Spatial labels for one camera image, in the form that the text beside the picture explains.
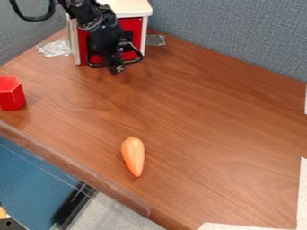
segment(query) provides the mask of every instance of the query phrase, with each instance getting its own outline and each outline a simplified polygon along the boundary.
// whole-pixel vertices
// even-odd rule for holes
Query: red octagonal block
[[[0,76],[0,106],[4,111],[19,110],[25,104],[22,84],[15,76]]]

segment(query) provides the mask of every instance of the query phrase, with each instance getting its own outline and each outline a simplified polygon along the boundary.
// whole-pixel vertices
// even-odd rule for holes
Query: gray carpet
[[[114,199],[96,194],[67,230],[163,230]]]

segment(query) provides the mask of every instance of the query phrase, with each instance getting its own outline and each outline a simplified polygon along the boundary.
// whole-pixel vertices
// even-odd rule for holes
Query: tape on table
[[[297,205],[297,230],[307,229],[307,160],[301,158],[300,189]],[[231,226],[204,223],[198,230],[290,230],[282,228],[267,228],[256,226]]]

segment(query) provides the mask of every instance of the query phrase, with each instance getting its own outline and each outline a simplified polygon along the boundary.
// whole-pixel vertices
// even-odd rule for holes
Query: gray cubicle wall
[[[157,30],[307,81],[306,0],[151,0]]]
[[[49,0],[17,0],[25,15],[38,16],[48,9]],[[65,26],[61,7],[45,22],[25,22],[13,11],[8,0],[0,1],[0,66],[37,45]]]

